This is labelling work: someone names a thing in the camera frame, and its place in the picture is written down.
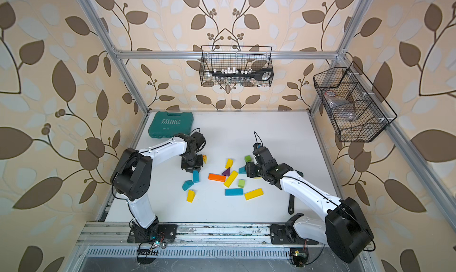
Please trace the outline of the teal long block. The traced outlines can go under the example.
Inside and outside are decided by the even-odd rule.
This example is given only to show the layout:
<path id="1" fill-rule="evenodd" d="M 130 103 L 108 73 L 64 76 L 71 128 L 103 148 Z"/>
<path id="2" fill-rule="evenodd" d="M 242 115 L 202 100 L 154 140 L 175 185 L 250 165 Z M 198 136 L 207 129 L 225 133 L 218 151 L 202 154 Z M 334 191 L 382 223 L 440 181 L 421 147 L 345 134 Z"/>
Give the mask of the teal long block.
<path id="1" fill-rule="evenodd" d="M 224 195 L 226 197 L 243 196 L 243 189 L 242 188 L 225 189 Z"/>
<path id="2" fill-rule="evenodd" d="M 193 170 L 192 181 L 193 181 L 193 183 L 199 183 L 199 181 L 200 181 L 200 175 L 197 170 Z"/>

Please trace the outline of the teal wedge block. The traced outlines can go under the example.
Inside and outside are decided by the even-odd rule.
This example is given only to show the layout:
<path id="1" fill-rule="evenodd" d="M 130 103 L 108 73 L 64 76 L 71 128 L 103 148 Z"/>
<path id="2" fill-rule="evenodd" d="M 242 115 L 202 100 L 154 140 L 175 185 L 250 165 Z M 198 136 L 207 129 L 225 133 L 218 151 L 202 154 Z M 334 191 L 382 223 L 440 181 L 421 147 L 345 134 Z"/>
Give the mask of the teal wedge block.
<path id="1" fill-rule="evenodd" d="M 184 191 L 187 191 L 187 190 L 189 190 L 193 185 L 194 185 L 194 182 L 193 182 L 192 180 L 187 180 L 187 181 L 185 181 L 185 182 L 183 183 L 182 189 L 183 189 Z"/>

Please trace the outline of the orange rectangular block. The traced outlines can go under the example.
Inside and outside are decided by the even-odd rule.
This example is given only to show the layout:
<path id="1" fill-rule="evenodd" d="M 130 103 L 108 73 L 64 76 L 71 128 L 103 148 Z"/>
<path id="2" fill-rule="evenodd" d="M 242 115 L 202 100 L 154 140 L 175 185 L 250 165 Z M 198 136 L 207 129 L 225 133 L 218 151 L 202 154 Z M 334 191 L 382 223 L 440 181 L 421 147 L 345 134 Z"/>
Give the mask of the orange rectangular block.
<path id="1" fill-rule="evenodd" d="M 212 181 L 218 181 L 218 182 L 224 183 L 226 180 L 226 177 L 224 175 L 209 174 L 208 179 L 212 180 Z"/>

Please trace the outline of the yellow small block bottom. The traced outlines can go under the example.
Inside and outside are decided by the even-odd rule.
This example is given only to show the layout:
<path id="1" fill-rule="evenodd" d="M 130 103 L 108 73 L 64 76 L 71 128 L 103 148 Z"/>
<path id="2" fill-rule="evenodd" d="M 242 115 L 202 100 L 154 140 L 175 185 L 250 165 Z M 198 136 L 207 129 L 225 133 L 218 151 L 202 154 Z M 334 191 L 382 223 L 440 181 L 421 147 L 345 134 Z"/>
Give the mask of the yellow small block bottom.
<path id="1" fill-rule="evenodd" d="M 186 201 L 189 202 L 189 203 L 192 203 L 194 201 L 195 196 L 196 196 L 196 192 L 195 191 L 188 190 Z"/>

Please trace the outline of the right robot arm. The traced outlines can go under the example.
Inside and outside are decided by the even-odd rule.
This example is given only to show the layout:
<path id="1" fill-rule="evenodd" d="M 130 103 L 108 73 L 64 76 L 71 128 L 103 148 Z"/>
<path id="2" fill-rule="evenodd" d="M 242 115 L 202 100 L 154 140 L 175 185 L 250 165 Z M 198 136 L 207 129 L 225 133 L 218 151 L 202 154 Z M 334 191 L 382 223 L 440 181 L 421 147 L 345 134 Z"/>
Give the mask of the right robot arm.
<path id="1" fill-rule="evenodd" d="M 256 143 L 253 148 L 255 160 L 246 164 L 247 176 L 262 178 L 318 215 L 317 219 L 310 219 L 297 213 L 284 225 L 273 224 L 270 228 L 273 244 L 316 241 L 329 246 L 340 260 L 350 264 L 374 242 L 374 234 L 354 199 L 332 196 L 311 184 L 291 166 L 278 164 L 266 147 Z"/>

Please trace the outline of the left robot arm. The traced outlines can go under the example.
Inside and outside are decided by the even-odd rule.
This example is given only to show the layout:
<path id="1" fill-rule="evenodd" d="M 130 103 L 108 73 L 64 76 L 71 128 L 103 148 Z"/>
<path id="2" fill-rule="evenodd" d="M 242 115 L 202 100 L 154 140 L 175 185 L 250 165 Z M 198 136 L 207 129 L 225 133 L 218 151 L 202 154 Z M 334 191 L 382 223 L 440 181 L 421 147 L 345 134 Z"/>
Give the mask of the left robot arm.
<path id="1" fill-rule="evenodd" d="M 191 135 L 179 133 L 170 140 L 147 149 L 124 150 L 110 182 L 113 189 L 125 197 L 134 221 L 140 228 L 150 229 L 157 222 L 157 216 L 147 197 L 153 168 L 179 156 L 182 170 L 199 172 L 204 165 L 200 151 L 205 145 L 205 137 L 196 131 Z"/>

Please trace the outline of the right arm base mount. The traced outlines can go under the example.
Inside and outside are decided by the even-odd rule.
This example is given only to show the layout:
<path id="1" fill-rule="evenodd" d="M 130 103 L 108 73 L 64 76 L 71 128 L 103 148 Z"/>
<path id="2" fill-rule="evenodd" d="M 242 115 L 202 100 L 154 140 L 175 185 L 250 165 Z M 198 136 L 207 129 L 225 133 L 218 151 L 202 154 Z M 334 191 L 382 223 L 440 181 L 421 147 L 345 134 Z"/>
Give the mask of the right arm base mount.
<path id="1" fill-rule="evenodd" d="M 280 224 L 272 224 L 270 225 L 270 238 L 271 243 L 273 245 L 317 245 L 319 242 L 313 239 L 304 239 L 301 238 L 296 230 L 294 229 L 293 225 L 295 222 L 304 216 L 303 213 L 297 213 L 292 216 L 284 225 Z"/>

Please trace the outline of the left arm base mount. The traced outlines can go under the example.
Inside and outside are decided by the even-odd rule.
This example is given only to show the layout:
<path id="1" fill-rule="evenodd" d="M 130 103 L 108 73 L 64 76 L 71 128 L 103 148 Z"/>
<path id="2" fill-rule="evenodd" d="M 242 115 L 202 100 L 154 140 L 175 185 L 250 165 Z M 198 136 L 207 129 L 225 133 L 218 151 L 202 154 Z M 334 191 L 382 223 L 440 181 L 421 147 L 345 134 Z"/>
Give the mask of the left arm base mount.
<path id="1" fill-rule="evenodd" d="M 153 242 L 172 243 L 177 236 L 178 226 L 176 224 L 164 224 L 156 218 L 153 223 L 147 228 L 142 228 L 136 220 L 129 224 L 130 232 L 127 242 L 140 244 Z"/>

